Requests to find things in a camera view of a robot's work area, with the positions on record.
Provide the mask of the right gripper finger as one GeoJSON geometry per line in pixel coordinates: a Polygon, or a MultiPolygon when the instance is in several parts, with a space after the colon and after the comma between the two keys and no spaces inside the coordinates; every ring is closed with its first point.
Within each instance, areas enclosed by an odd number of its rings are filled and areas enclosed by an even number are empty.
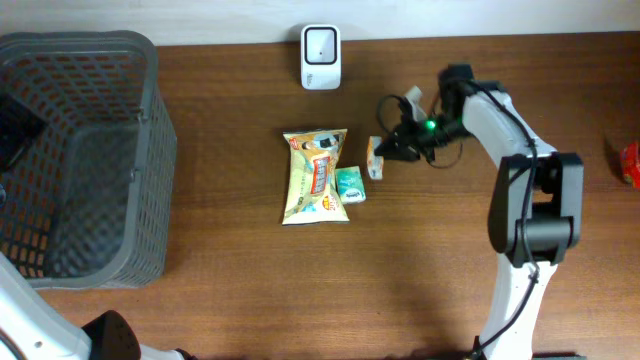
{"type": "Polygon", "coordinates": [[[416,162],[421,159],[419,152],[412,148],[393,148],[384,151],[383,157],[389,161],[416,162]]]}
{"type": "Polygon", "coordinates": [[[394,137],[373,137],[373,151],[375,156],[397,156],[399,147],[394,137]]]}

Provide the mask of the orange tissue pack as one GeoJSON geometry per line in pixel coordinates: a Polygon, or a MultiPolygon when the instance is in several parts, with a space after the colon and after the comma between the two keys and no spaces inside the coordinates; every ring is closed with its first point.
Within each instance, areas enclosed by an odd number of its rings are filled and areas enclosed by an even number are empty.
{"type": "Polygon", "coordinates": [[[367,146],[367,172],[371,180],[383,179],[384,158],[375,154],[375,150],[382,143],[380,136],[370,136],[367,146]]]}

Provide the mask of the green tissue pack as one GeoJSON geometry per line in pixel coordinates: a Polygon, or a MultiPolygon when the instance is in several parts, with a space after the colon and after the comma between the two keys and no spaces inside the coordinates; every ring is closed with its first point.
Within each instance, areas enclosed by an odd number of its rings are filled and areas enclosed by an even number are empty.
{"type": "Polygon", "coordinates": [[[358,204],[366,200],[364,183],[358,166],[337,169],[336,184],[344,205],[358,204]]]}

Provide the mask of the yellow snack bag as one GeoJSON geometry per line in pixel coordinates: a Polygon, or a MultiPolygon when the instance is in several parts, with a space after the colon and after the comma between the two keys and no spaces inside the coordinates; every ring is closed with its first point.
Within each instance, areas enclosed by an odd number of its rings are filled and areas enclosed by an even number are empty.
{"type": "Polygon", "coordinates": [[[347,129],[283,133],[290,150],[283,226],[349,222],[336,185],[347,133],[347,129]]]}

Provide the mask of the red Hacks candy bag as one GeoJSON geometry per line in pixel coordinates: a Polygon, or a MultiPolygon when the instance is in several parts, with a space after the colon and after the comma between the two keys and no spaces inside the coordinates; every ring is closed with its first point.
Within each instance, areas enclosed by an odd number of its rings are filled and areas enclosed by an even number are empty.
{"type": "Polygon", "coordinates": [[[640,188],[639,142],[635,141],[620,151],[622,176],[633,188],[640,188]]]}

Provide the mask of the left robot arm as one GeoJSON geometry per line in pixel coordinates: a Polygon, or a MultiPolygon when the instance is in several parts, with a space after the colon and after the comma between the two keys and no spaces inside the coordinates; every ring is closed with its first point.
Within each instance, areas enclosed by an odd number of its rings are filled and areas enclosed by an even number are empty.
{"type": "MultiPolygon", "coordinates": [[[[10,170],[46,128],[11,96],[1,96],[1,171],[10,170]]],[[[1,357],[3,359],[184,360],[182,349],[141,344],[126,320],[109,310],[82,327],[63,318],[1,257],[1,357]]]]}

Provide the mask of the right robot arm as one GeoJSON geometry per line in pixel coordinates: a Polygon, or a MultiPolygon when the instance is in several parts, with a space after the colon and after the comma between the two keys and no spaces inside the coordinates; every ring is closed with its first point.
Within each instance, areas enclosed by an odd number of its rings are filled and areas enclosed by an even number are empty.
{"type": "Polygon", "coordinates": [[[468,64],[438,75],[429,110],[414,87],[396,96],[401,120],[374,149],[385,160],[433,162],[435,151],[475,138],[497,168],[487,228],[497,254],[488,319],[469,359],[531,359],[543,297],[566,252],[579,242],[584,163],[542,140],[498,81],[479,81],[468,64]]]}

